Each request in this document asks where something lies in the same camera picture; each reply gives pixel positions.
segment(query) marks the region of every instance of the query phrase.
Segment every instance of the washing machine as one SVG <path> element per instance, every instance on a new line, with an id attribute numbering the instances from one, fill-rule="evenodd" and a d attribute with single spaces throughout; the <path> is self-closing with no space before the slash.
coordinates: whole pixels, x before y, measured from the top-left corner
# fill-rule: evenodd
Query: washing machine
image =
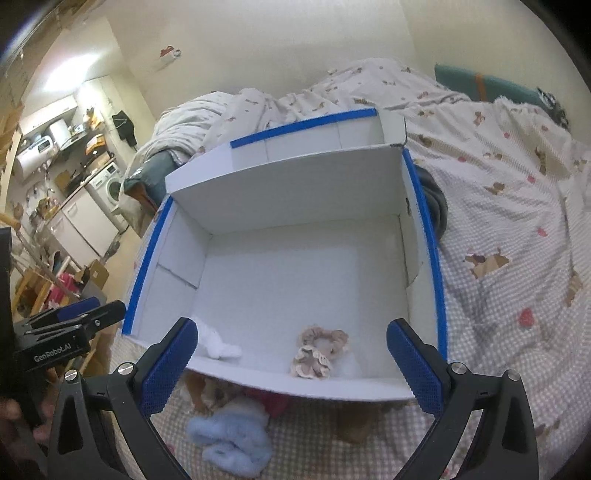
<path id="1" fill-rule="evenodd" d="M 107 164 L 86 185 L 86 189 L 95 202 L 117 227 L 119 232 L 124 232 L 129 226 L 122 215 L 115 213 L 119 205 L 119 191 L 123 183 L 123 174 L 114 161 Z"/>

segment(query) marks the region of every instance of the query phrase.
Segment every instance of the white cardboard box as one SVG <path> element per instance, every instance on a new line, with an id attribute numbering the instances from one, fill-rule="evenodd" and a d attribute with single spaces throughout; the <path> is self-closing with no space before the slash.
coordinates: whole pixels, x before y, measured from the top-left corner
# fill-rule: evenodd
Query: white cardboard box
<path id="1" fill-rule="evenodd" d="M 195 371 L 306 397 L 412 398 L 386 347 L 388 323 L 405 318 L 445 357 L 446 320 L 405 141 L 397 113 L 344 112 L 221 145 L 168 175 L 124 334 L 148 346 L 196 315 L 243 355 L 212 360 L 198 347 Z M 356 372 L 289 374 L 311 325 L 349 335 Z"/>

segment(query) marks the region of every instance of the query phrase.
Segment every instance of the ceiling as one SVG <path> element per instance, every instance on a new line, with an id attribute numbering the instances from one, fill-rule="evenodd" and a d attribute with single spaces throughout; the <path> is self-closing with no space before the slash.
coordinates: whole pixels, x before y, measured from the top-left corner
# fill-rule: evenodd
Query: ceiling
<path id="1" fill-rule="evenodd" d="M 77 87 L 48 92 L 45 86 L 51 73 L 66 60 L 88 54 L 95 55 L 96 61 L 87 70 L 84 81 L 108 75 L 125 66 L 117 40 L 105 17 L 86 21 L 72 30 L 60 33 L 43 57 L 24 93 L 23 116 L 74 93 Z"/>

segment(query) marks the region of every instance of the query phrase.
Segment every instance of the hanging clothes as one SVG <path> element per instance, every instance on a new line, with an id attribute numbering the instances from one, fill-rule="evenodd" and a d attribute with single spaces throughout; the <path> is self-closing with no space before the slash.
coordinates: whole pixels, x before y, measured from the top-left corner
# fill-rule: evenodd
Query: hanging clothes
<path id="1" fill-rule="evenodd" d="M 119 113 L 113 115 L 113 123 L 119 134 L 121 140 L 125 140 L 130 147 L 135 148 L 138 141 L 134 135 L 134 123 L 127 116 L 127 114 L 121 110 Z"/>

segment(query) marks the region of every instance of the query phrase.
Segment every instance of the light fixture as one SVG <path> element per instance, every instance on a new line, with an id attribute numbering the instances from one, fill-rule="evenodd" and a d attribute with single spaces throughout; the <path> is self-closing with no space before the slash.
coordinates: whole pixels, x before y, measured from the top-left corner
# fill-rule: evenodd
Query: light fixture
<path id="1" fill-rule="evenodd" d="M 77 87 L 84 82 L 86 72 L 97 58 L 98 55 L 87 54 L 66 60 L 51 72 L 45 90 L 59 92 Z"/>

